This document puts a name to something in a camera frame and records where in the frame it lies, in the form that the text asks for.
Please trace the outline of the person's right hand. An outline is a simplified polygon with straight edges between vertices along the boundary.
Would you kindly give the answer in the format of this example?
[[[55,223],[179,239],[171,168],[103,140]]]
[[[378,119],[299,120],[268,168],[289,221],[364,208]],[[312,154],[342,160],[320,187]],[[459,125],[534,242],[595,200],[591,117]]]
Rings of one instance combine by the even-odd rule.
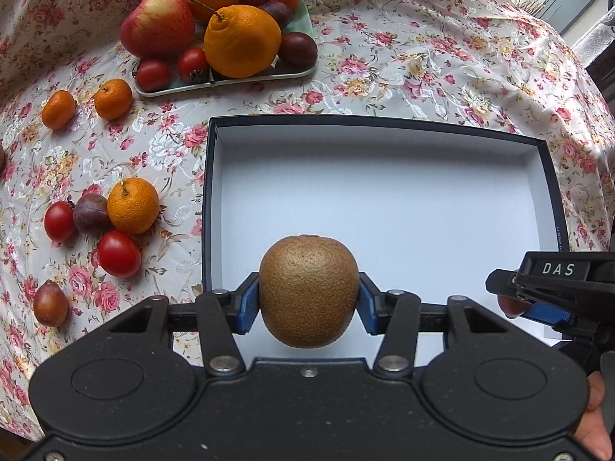
[[[574,437],[597,459],[607,461],[613,456],[613,446],[602,414],[606,384],[599,371],[591,373],[588,382],[590,387],[589,402]]]

